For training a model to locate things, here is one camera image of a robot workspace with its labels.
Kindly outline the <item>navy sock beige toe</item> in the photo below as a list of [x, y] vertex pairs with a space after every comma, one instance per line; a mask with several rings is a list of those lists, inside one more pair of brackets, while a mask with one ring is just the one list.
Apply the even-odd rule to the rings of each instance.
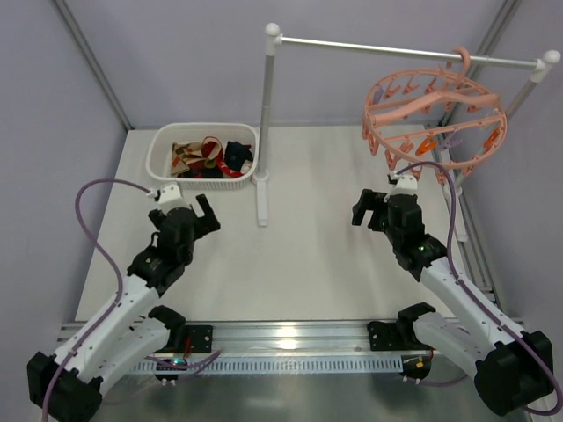
[[178, 175], [179, 178], [195, 178], [195, 179], [222, 179], [223, 173], [218, 167], [190, 169]]

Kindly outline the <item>navy sock red toe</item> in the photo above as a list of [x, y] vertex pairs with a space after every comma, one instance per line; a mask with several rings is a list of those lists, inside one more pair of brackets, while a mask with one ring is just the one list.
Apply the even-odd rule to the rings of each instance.
[[247, 163], [253, 163], [251, 145], [228, 141], [224, 152], [224, 162], [232, 171], [241, 172]]

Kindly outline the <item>beige orange argyle sock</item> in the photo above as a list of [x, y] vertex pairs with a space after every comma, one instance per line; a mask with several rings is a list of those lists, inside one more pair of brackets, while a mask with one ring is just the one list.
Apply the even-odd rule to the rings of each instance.
[[190, 163], [193, 158], [190, 144], [177, 144], [172, 145], [170, 176], [177, 177], [180, 173], [190, 170]]

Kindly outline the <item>pink round clip hanger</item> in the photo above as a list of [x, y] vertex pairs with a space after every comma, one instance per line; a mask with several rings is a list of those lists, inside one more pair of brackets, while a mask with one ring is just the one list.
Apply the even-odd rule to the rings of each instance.
[[466, 48], [455, 53], [461, 59], [456, 67], [446, 62], [397, 71], [369, 89], [362, 138], [371, 154], [383, 151], [391, 171], [474, 140], [468, 156], [445, 161], [448, 170], [468, 176], [503, 144], [508, 118], [500, 95], [468, 77], [472, 59]]

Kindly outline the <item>beige striped ribbed sock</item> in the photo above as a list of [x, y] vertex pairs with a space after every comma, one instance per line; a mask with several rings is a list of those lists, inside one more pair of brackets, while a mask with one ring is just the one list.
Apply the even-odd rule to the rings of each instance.
[[210, 169], [223, 160], [223, 145], [215, 136], [206, 136], [201, 142], [184, 146], [181, 160], [185, 165]]

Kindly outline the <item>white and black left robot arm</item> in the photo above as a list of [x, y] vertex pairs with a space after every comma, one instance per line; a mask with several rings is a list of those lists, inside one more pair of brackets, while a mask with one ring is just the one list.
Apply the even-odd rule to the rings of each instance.
[[196, 200], [202, 215], [177, 186], [162, 187], [149, 213], [152, 241], [120, 276], [116, 293], [72, 338], [28, 361], [30, 400], [43, 418], [91, 420], [130, 368], [179, 344], [186, 320], [158, 300], [192, 263], [195, 242], [221, 228], [208, 198], [199, 194]]

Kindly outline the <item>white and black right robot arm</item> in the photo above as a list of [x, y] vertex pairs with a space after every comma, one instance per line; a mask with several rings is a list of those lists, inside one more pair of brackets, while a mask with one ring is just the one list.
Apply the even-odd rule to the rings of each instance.
[[398, 265], [457, 319], [451, 324], [433, 306], [414, 304], [397, 314], [397, 341], [445, 355], [472, 379], [482, 402], [499, 416], [560, 391], [549, 338], [541, 331], [528, 333], [456, 269], [449, 249], [427, 233], [416, 195], [365, 189], [352, 207], [351, 223], [361, 225], [368, 212], [369, 229], [385, 234]]

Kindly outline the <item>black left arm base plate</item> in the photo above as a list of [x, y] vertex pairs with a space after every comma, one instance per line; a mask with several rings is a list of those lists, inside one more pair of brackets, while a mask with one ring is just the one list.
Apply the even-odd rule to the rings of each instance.
[[210, 353], [214, 327], [208, 324], [182, 324], [172, 329], [166, 345], [158, 353]]

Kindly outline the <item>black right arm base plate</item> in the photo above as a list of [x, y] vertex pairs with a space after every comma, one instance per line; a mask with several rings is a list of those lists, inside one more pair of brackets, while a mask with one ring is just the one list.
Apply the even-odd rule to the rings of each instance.
[[429, 346], [415, 336], [412, 323], [371, 321], [367, 324], [369, 348], [372, 352], [418, 351]]

